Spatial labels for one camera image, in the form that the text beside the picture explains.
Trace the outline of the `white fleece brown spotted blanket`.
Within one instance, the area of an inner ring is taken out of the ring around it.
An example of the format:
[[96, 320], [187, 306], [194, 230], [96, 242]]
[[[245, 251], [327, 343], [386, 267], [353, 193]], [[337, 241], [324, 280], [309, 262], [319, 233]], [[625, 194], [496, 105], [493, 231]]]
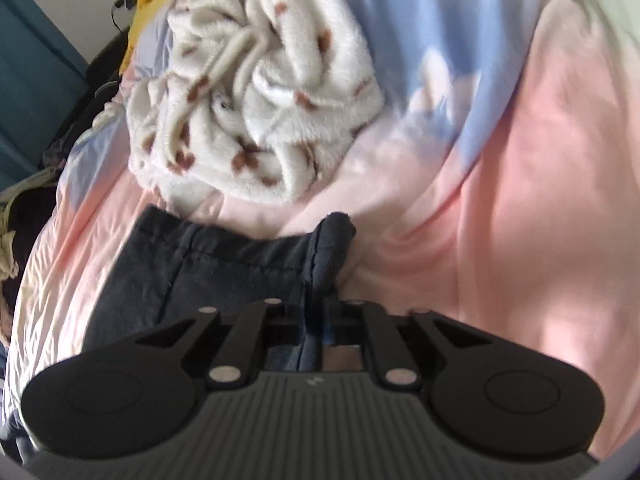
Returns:
[[346, 0], [177, 3], [163, 73], [131, 89], [129, 168], [178, 214], [213, 192], [295, 202], [383, 108]]

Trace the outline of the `pile of clothes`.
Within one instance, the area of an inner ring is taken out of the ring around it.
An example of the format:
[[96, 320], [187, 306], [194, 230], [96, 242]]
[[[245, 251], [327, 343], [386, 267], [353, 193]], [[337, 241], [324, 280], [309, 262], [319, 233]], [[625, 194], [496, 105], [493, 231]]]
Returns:
[[25, 266], [56, 203], [61, 171], [42, 170], [1, 192], [1, 344], [11, 341], [12, 324]]

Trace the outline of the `pastel pink blue bed sheet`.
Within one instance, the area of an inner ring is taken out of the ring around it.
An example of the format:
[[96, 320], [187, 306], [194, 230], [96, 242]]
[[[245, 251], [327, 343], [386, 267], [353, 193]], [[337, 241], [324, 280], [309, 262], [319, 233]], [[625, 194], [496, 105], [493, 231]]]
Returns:
[[252, 240], [356, 235], [336, 299], [435, 310], [573, 364], [601, 387], [591, 451], [639, 428], [639, 0], [347, 0], [386, 96], [334, 176], [297, 202], [210, 194], [168, 209], [128, 167], [124, 102], [163, 73], [171, 0], [145, 27], [107, 118], [73, 148], [15, 306], [1, 433], [39, 372], [84, 350], [96, 300], [149, 206]]

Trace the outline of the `black shorts garment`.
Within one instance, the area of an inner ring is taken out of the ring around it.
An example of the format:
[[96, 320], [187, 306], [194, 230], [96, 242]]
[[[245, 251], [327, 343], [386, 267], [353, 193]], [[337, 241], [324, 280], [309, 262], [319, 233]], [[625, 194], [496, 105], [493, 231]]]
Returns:
[[[307, 368], [321, 360], [323, 315], [356, 228], [334, 212], [310, 233], [252, 240], [219, 226], [181, 220], [149, 206], [120, 251], [93, 309], [82, 348], [114, 344], [202, 307], [230, 321], [251, 302], [279, 298], [302, 310]], [[270, 370], [297, 369], [298, 341], [279, 342]]]

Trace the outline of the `teal curtain right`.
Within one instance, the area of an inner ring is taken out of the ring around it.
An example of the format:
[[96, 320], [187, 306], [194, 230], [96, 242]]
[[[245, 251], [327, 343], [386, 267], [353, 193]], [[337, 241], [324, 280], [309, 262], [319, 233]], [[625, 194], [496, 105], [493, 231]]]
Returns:
[[38, 170], [88, 90], [87, 62], [34, 0], [1, 0], [1, 186]]

